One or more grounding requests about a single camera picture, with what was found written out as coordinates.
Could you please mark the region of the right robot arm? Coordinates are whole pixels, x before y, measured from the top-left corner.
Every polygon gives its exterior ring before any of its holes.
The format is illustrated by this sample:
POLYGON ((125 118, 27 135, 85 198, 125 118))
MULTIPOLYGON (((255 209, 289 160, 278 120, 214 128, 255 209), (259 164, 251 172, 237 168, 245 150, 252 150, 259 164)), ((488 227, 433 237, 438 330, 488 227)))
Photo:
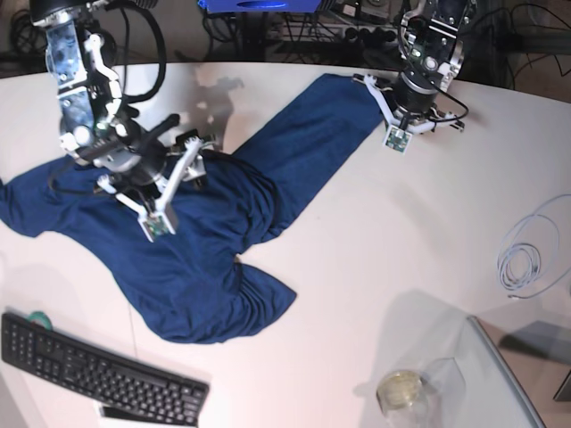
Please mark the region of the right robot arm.
POLYGON ((171 114, 146 130, 136 121, 135 104, 154 98, 166 78, 166 43, 151 13, 153 2, 32 1, 30 20, 46 35, 46 68, 57 85, 61 110, 60 144, 69 160, 48 177, 54 193, 117 198, 135 195, 153 202, 174 193, 182 181, 206 183, 202 154, 211 145, 190 131, 169 148, 159 138, 178 126, 171 114), (114 70, 117 45, 102 29, 99 10, 132 11, 148 24, 158 54, 150 89, 126 92, 127 76, 114 70))

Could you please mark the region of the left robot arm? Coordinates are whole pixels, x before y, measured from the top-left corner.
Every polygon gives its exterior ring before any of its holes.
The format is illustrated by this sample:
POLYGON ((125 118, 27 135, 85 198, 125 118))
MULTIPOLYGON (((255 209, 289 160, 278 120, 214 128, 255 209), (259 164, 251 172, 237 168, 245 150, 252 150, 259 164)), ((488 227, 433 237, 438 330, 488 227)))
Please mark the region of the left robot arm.
POLYGON ((393 83, 393 100, 411 125, 464 127, 468 107, 449 95, 448 88, 464 62, 460 30, 476 10, 476 1, 401 3, 397 42, 403 69, 393 83))

